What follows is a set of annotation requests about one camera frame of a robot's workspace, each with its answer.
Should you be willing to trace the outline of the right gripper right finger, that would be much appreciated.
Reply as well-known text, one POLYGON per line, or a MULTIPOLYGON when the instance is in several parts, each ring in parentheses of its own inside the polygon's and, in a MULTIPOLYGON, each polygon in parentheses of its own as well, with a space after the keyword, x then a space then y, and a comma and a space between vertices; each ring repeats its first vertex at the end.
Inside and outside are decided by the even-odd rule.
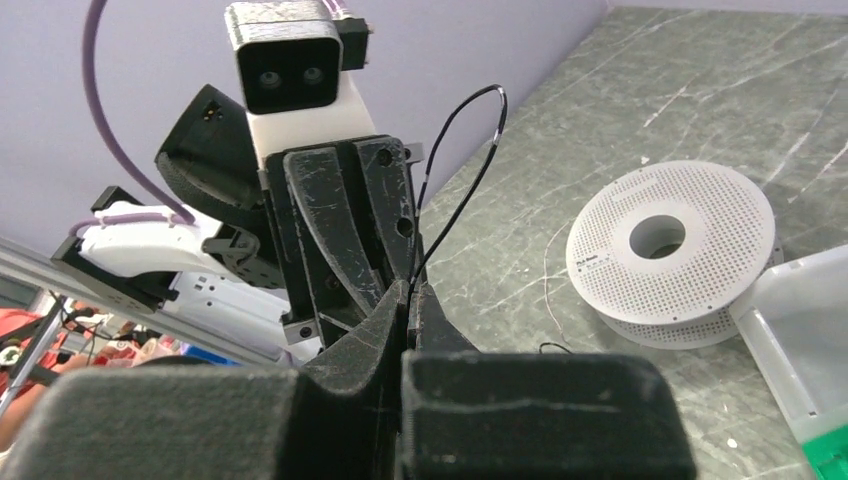
POLYGON ((693 479, 671 389, 650 361, 485 353, 450 341, 429 286, 412 297, 402 361, 408 479, 693 479))

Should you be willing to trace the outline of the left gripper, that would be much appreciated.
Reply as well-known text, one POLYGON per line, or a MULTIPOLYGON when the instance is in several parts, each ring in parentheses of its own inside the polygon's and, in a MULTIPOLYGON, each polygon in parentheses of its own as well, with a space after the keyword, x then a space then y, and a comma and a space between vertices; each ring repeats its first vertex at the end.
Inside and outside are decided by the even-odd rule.
POLYGON ((261 173, 292 311, 330 346, 409 278, 418 144, 376 135, 271 155, 261 173))

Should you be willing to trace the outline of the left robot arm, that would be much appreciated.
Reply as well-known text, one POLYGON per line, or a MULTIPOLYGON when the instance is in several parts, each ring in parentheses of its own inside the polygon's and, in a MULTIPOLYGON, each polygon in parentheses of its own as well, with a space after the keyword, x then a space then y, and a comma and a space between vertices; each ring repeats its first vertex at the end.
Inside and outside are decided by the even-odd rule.
POLYGON ((240 363, 305 360, 406 277, 419 146, 376 131, 348 77, 324 106, 203 87, 156 166, 188 212, 106 189, 53 264, 109 305, 240 363))

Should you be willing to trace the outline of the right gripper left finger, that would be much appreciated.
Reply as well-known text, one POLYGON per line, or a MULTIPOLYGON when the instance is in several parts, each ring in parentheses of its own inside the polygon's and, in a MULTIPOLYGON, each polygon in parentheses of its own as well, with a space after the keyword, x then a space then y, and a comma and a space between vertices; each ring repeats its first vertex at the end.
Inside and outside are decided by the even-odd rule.
POLYGON ((291 402, 294 479, 391 479, 401 417, 408 284, 298 373, 291 402))

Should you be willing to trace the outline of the grey perforated spool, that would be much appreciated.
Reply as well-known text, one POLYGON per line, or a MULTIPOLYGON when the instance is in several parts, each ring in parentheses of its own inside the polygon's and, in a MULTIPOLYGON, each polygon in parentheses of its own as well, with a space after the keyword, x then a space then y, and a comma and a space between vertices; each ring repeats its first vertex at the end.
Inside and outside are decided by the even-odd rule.
POLYGON ((580 298, 617 334, 690 350, 737 334, 730 305, 784 252, 773 209, 751 179, 677 160, 600 190, 576 216, 565 259, 580 298))

